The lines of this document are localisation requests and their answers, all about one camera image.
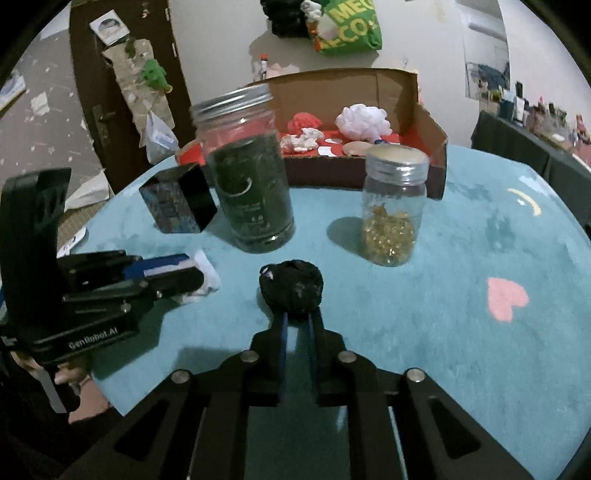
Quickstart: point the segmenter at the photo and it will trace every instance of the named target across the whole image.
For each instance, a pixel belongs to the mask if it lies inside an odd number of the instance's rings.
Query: small glass jar
[[[261,84],[191,107],[220,205],[248,252],[279,248],[295,230],[272,98]]]
[[[413,254],[427,199],[429,158],[416,148],[379,144],[366,154],[363,248],[368,260],[395,267]]]

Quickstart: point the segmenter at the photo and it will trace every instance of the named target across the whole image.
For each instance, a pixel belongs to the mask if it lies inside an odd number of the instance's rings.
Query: white pom-pom
[[[382,135],[390,135],[392,129],[386,120],[386,110],[376,106],[356,103],[345,107],[336,118],[335,125],[339,131],[351,140],[367,140],[371,143],[379,140]]]

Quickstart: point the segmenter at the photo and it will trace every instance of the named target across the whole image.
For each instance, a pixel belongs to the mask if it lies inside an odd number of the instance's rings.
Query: gold beads
[[[416,232],[407,212],[389,215],[386,206],[374,205],[371,217],[363,221],[363,244],[367,259],[395,267],[407,262],[413,253]]]

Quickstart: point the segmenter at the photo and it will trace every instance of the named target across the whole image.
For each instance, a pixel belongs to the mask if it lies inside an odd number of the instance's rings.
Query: dark brown door
[[[74,0],[70,44],[76,86],[96,153],[116,193],[150,168],[150,164],[145,148],[138,147],[139,134],[113,69],[102,56],[106,47],[89,27],[90,22],[112,9],[133,37],[150,40],[154,57],[166,70],[167,81],[173,86],[167,99],[179,146],[195,138],[195,128],[189,115],[191,104],[177,58],[167,0]]]

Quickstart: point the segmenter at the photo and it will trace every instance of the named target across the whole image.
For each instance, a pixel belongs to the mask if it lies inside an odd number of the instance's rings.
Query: silver bolt
[[[352,364],[357,360],[357,355],[349,350],[343,350],[342,352],[339,352],[338,358],[344,364]]]
[[[244,350],[240,354],[240,360],[242,360],[246,364],[253,364],[259,359],[258,353],[254,350]]]
[[[421,370],[420,368],[411,368],[407,372],[407,378],[411,382],[420,383],[423,380],[425,380],[425,372],[423,370]]]
[[[170,375],[170,380],[176,384],[186,383],[191,378],[191,373],[186,370],[177,370]]]

